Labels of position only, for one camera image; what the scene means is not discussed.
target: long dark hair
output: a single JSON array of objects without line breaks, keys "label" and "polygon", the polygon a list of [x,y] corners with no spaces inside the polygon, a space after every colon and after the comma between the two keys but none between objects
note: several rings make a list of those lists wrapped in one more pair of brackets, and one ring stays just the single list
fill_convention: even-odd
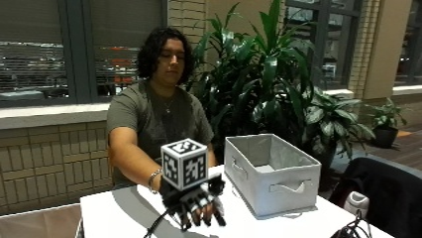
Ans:
[{"label": "long dark hair", "polygon": [[185,35],[175,28],[156,28],[149,34],[137,54],[137,71],[140,77],[151,78],[157,70],[159,56],[169,39],[179,39],[185,48],[185,69],[179,84],[188,81],[195,71],[193,49]]}]

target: hand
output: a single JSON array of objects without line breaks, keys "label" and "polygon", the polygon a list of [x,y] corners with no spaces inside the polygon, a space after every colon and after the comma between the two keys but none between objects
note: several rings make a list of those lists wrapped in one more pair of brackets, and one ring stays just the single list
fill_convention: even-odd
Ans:
[{"label": "hand", "polygon": [[192,227],[192,221],[200,226],[203,220],[211,226],[212,216],[215,216],[217,224],[225,226],[223,204],[217,198],[223,189],[224,181],[221,180],[221,175],[213,176],[209,182],[183,191],[179,191],[161,179],[160,193],[163,202],[168,209],[173,209],[171,214],[179,214],[183,231]]}]

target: man's right arm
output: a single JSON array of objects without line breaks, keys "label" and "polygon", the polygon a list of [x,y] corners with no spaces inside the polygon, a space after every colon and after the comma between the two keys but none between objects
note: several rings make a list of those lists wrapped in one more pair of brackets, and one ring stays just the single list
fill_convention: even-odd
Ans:
[{"label": "man's right arm", "polygon": [[[108,135],[108,154],[112,164],[120,168],[123,174],[136,183],[148,187],[148,180],[161,166],[137,147],[137,134],[128,127],[115,128]],[[152,188],[160,189],[161,175],[152,182]]]}]

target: potted plant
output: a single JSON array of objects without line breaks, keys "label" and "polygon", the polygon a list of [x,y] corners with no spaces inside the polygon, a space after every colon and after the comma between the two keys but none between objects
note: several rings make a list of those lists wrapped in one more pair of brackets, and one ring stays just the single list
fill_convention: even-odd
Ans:
[{"label": "potted plant", "polygon": [[[293,145],[301,145],[304,109],[313,94],[302,52],[308,49],[298,49],[306,44],[293,37],[296,29],[288,31],[280,26],[281,1],[275,0],[269,12],[260,13],[264,34],[251,25],[255,36],[228,29],[237,4],[224,21],[219,16],[208,19],[212,31],[195,48],[200,73],[188,83],[211,120],[220,162],[228,136],[273,133]],[[209,52],[217,55],[216,63],[205,61]]]},{"label": "potted plant", "polygon": [[408,124],[408,121],[401,115],[402,108],[396,105],[389,97],[384,105],[373,106],[366,104],[366,106],[374,111],[373,114],[369,114],[374,134],[372,142],[380,148],[392,148],[398,133],[397,118],[400,118],[404,125]]},{"label": "potted plant", "polygon": [[361,104],[358,99],[345,99],[329,95],[316,87],[312,105],[306,110],[306,130],[304,151],[322,163],[322,175],[329,171],[337,147],[338,154],[346,153],[352,159],[353,143],[373,138],[370,128],[357,122],[352,111]]}]

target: cardboard box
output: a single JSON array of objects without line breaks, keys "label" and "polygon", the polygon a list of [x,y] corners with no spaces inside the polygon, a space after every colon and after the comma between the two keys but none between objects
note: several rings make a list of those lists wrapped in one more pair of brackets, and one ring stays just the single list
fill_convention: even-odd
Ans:
[{"label": "cardboard box", "polygon": [[256,216],[316,205],[321,163],[276,135],[227,137],[224,171]]}]

